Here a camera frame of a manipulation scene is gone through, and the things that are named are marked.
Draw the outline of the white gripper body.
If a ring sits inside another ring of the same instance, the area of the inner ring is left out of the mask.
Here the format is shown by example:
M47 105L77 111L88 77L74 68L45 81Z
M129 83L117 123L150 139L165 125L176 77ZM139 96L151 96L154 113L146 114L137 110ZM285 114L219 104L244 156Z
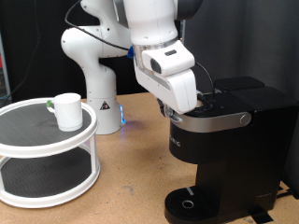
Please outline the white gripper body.
M137 82L179 114L197 105L193 55L184 46L144 49L135 46Z

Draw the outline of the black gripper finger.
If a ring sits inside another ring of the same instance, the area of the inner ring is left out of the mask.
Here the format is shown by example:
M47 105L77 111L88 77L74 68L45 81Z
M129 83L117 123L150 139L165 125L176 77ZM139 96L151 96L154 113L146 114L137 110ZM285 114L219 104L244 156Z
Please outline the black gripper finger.
M159 105L160 112L162 113L163 116L166 116L165 110L164 110L164 103L160 99L158 99L158 98L156 98L156 101L157 101L157 103Z
M175 115L175 111L168 105L164 107L164 113L168 118L172 118Z

